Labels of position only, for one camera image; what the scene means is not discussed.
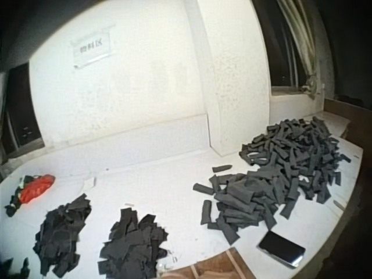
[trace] white sign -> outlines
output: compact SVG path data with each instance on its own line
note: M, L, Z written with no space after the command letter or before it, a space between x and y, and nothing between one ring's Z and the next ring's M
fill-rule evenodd
M82 68L111 55L109 30L90 34L72 45L75 68Z

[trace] pile of black scraps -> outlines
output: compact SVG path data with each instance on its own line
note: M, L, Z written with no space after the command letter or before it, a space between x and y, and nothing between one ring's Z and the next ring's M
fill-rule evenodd
M137 211L121 210L121 218L111 228L110 241L99 255L99 274L112 279L146 279L156 277L156 261L167 256L159 248L168 233L154 223L154 215L146 215L140 222Z
M21 181L14 193L14 195L12 195L10 197L10 203L5 206L5 209L6 209L6 215L8 215L9 217L13 217L13 215L17 212L17 210L21 207L22 203L20 201L20 197L21 197L21 192L23 191L23 189L25 188L25 186L34 181L36 178L39 178L41 176L24 176L21 178Z
M10 268L12 267L13 259L0 262L0 278L1 279L28 279L30 275L30 269L28 268L28 258L23 261L23 267L20 273L10 274Z
M194 190L214 195L218 200L220 215L215 223L210 219L211 201L204 201L202 224L209 229L222 230L229 244L239 235L239 228L258 226L264 220L271 230L278 205L285 204L280 215L289 219L300 196L324 204L331 194L328 190L335 183L341 185L341 173L336 171L341 160L351 160L338 152L339 141L323 121L316 117L310 123L286 120L267 127L267 134L259 135L248 145L243 145L240 157L249 165L260 166L258 171L247 174L214 175L209 179L212 188L195 184ZM231 166L213 168L214 172Z
M34 251L41 262L40 273L47 276L50 266L55 265L53 272L62 278L73 270L79 261L76 254L78 234L85 226L85 220L91 213L90 201L82 194L72 203L60 205L46 214L35 236Z

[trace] red plastic bag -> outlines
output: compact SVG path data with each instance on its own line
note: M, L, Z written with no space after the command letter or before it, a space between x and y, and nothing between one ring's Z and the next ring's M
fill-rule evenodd
M52 186L55 180L56 178L54 176L46 174L28 183L25 189L21 192L21 203L28 203L30 200L40 196Z

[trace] white curtain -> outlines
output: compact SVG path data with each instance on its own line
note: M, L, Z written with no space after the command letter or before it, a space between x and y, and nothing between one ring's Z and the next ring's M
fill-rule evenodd
M316 50L311 15L303 0L277 0L294 38L307 81L304 92L314 97L317 92Z

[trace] phone screen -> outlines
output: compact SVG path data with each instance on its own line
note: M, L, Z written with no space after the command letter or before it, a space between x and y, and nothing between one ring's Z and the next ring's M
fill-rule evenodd
M269 231L265 235L258 247L293 267L298 267L298 264L302 260L303 254L306 250L304 247L301 247L272 231Z

